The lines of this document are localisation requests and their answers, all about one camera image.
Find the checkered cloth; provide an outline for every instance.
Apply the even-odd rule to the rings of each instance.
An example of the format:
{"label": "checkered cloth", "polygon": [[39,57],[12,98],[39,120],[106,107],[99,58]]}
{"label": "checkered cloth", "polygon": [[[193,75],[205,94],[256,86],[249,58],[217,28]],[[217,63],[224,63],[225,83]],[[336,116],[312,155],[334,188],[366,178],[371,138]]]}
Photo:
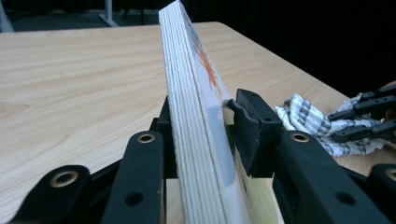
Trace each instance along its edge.
{"label": "checkered cloth", "polygon": [[[344,101],[334,113],[352,108],[360,98],[361,93],[348,101]],[[276,113],[282,119],[283,125],[287,130],[299,130],[310,133],[334,157],[370,154],[376,148],[382,148],[386,142],[384,139],[378,138],[363,138],[345,143],[334,142],[331,137],[334,132],[361,125],[373,127],[381,121],[371,119],[370,116],[330,121],[322,112],[298,94],[292,95],[282,106],[276,106]]]}

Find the dish towel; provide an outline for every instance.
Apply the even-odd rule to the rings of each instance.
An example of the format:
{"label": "dish towel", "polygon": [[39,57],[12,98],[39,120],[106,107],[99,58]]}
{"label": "dish towel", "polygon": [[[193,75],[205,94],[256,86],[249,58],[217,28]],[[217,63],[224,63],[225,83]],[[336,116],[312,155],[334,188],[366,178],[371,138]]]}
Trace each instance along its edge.
{"label": "dish towel", "polygon": [[[333,113],[352,108],[360,98],[361,93],[350,100],[344,101]],[[322,112],[299,94],[292,95],[282,106],[276,106],[276,113],[283,121],[283,125],[287,130],[310,133],[334,157],[370,154],[376,148],[382,148],[386,143],[385,139],[379,138],[363,138],[345,143],[334,142],[331,137],[331,134],[334,132],[361,125],[373,127],[381,121],[371,119],[369,115],[356,117],[355,119],[330,121]]]}

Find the dark background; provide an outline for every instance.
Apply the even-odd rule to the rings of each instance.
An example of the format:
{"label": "dark background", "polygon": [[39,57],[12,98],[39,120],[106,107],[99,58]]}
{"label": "dark background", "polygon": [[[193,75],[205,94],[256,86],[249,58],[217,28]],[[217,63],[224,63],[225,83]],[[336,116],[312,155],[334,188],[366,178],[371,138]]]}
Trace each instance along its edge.
{"label": "dark background", "polygon": [[[114,0],[113,9],[138,1]],[[160,1],[159,8],[171,2]],[[182,2],[192,21],[223,22],[346,96],[396,79],[396,0]],[[34,13],[105,7],[104,0],[3,0],[3,5]]]}

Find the light wood tabletop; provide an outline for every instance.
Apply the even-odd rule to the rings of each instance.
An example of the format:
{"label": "light wood tabletop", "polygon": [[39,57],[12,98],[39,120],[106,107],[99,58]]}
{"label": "light wood tabletop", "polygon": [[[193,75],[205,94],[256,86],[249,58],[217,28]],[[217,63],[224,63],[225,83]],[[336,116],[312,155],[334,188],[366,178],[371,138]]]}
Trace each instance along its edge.
{"label": "light wood tabletop", "polygon": [[[233,98],[246,89],[275,107],[298,93],[324,114],[347,100],[224,24],[194,26]],[[166,94],[159,25],[0,34],[0,223],[47,172],[80,164],[94,173],[121,159]],[[396,152],[336,160],[367,175]],[[167,185],[168,223],[183,223],[177,180]]]}

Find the round hole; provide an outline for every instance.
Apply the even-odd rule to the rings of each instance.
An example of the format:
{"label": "round hole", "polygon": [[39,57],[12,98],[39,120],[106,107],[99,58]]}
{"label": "round hole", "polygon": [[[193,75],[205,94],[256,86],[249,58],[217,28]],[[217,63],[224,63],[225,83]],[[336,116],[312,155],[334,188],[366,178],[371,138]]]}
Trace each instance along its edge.
{"label": "round hole", "polygon": [[50,181],[53,188],[61,188],[73,183],[78,177],[78,173],[73,170],[62,171],[56,174]]}
{"label": "round hole", "polygon": [[154,139],[155,139],[154,135],[145,133],[145,134],[140,135],[137,138],[137,141],[139,141],[140,143],[150,143],[150,142],[154,141]]}
{"label": "round hole", "polygon": [[387,176],[388,176],[390,179],[396,181],[396,169],[394,169],[394,168],[388,168],[386,172],[387,172]]}
{"label": "round hole", "polygon": [[350,196],[349,194],[347,194],[345,192],[336,192],[335,198],[338,201],[340,201],[341,203],[345,203],[345,204],[349,204],[349,205],[353,205],[356,202],[352,196]]}
{"label": "round hole", "polygon": [[143,201],[143,195],[138,192],[130,193],[125,198],[126,204],[130,206],[135,206]]}
{"label": "round hole", "polygon": [[294,141],[297,141],[297,142],[303,142],[303,143],[309,142],[309,137],[304,135],[304,134],[301,134],[301,133],[293,133],[291,135],[291,138],[294,139]]}

